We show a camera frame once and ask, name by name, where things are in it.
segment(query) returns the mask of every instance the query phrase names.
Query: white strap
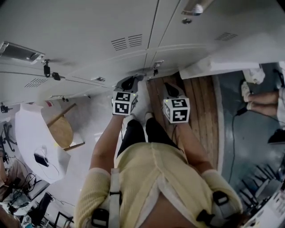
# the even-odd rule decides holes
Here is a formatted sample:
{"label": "white strap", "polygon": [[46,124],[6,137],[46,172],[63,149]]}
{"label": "white strap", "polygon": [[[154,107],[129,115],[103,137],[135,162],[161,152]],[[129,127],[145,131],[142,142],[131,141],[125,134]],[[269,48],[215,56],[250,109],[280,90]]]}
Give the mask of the white strap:
{"label": "white strap", "polygon": [[120,170],[111,170],[109,228],[120,227]]}

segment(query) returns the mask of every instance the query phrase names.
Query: white table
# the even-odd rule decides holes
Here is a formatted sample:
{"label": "white table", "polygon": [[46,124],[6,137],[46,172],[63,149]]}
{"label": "white table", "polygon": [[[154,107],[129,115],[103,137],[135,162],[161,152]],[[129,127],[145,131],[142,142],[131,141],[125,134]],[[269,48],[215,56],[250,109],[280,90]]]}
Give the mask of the white table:
{"label": "white table", "polygon": [[[36,175],[52,184],[65,176],[70,155],[53,139],[41,109],[41,106],[21,104],[16,113],[16,139],[25,163]],[[45,156],[49,167],[37,163],[34,153]]]}

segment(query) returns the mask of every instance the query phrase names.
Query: wooden stool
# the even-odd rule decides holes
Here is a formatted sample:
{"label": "wooden stool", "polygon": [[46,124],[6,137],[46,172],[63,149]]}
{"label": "wooden stool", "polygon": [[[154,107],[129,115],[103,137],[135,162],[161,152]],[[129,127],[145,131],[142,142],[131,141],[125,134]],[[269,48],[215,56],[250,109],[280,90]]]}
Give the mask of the wooden stool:
{"label": "wooden stool", "polygon": [[70,147],[73,141],[73,131],[72,131],[70,123],[67,121],[64,115],[75,106],[76,104],[73,104],[72,106],[63,110],[60,114],[55,116],[52,120],[50,120],[47,123],[49,131],[52,134],[54,140],[65,151],[69,151],[71,149],[80,147],[85,144],[85,142],[83,142],[83,143]]}

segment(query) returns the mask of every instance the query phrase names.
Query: wooden floor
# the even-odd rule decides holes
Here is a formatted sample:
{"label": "wooden floor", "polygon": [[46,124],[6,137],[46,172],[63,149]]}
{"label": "wooden floor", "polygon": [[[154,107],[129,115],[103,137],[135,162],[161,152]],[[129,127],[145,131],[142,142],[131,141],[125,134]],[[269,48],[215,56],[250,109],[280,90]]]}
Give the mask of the wooden floor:
{"label": "wooden floor", "polygon": [[175,125],[168,122],[163,115],[163,84],[173,83],[182,88],[190,100],[189,124],[194,134],[201,141],[208,152],[209,158],[214,166],[218,165],[219,153],[219,129],[216,97],[211,76],[197,77],[181,80],[179,73],[149,80],[147,89],[151,99],[151,106],[156,120],[163,126],[169,137],[182,148],[179,141],[179,133]]}

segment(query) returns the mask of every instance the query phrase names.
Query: fiducial marker cube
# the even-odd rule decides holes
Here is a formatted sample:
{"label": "fiducial marker cube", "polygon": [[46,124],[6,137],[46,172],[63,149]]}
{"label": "fiducial marker cube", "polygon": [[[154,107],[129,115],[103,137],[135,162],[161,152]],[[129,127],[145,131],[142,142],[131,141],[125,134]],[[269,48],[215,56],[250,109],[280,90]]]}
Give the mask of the fiducial marker cube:
{"label": "fiducial marker cube", "polygon": [[113,92],[113,114],[128,116],[138,102],[135,93]]}
{"label": "fiducial marker cube", "polygon": [[189,98],[173,98],[163,100],[163,113],[170,123],[186,123],[189,121]]}

